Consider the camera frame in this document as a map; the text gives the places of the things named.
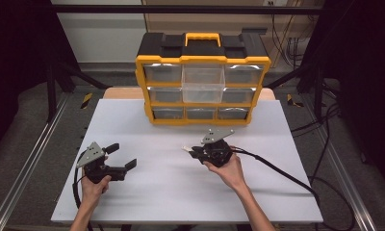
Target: power outlet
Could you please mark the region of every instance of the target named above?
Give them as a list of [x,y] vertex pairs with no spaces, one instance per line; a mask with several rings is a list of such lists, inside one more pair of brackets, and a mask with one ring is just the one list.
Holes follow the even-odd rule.
[[264,0],[265,7],[286,7],[288,0]]

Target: human arm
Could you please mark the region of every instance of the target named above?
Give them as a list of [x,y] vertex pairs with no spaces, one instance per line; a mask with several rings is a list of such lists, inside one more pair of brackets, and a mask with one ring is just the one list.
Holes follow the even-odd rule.
[[82,202],[70,231],[84,231],[88,226],[91,215],[99,203],[99,198],[109,188],[111,176],[105,176],[98,184],[93,184],[88,177],[82,178]]
[[253,231],[275,230],[253,196],[251,189],[246,184],[241,159],[235,153],[231,156],[229,162],[222,167],[215,167],[209,162],[204,162],[204,165],[210,171],[216,173],[222,181],[237,194],[244,205]]

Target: yellow handle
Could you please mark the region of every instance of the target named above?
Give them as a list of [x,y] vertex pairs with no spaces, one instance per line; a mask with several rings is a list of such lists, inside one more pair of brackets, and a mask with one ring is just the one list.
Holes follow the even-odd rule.
[[220,39],[218,33],[186,33],[186,46],[191,40],[216,40],[218,46],[220,47]]

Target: human hand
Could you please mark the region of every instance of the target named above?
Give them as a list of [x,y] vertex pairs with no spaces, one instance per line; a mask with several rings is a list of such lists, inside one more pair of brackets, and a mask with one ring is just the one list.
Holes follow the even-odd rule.
[[236,153],[232,154],[229,162],[222,167],[216,167],[209,162],[203,163],[210,171],[216,173],[222,181],[234,191],[246,186],[241,159]]
[[87,209],[94,210],[99,203],[99,198],[109,188],[109,182],[112,176],[105,176],[98,184],[94,184],[85,176],[82,178],[82,203]]

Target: forearm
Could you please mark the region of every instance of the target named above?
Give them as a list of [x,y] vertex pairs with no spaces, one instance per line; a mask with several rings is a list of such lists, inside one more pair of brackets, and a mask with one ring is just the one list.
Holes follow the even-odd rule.
[[70,226],[70,231],[85,231],[88,227],[91,215],[93,214],[93,210],[94,209],[91,206],[81,204],[75,220]]
[[243,185],[235,189],[235,192],[244,205],[244,209],[249,218],[249,222],[253,231],[275,230],[247,185]]

